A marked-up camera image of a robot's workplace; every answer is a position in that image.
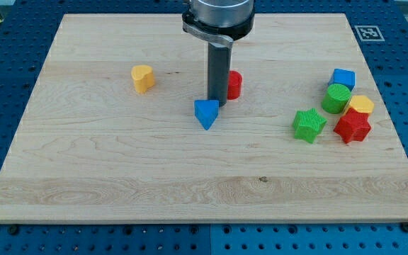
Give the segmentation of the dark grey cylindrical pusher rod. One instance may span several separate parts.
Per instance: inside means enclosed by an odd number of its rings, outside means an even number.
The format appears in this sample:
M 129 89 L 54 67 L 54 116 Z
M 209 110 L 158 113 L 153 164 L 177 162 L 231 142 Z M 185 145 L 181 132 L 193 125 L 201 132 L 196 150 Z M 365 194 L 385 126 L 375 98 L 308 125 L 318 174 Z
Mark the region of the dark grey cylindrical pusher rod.
M 232 50 L 224 45 L 208 43 L 208 99 L 219 101 L 219 107 L 227 102 L 228 82 Z

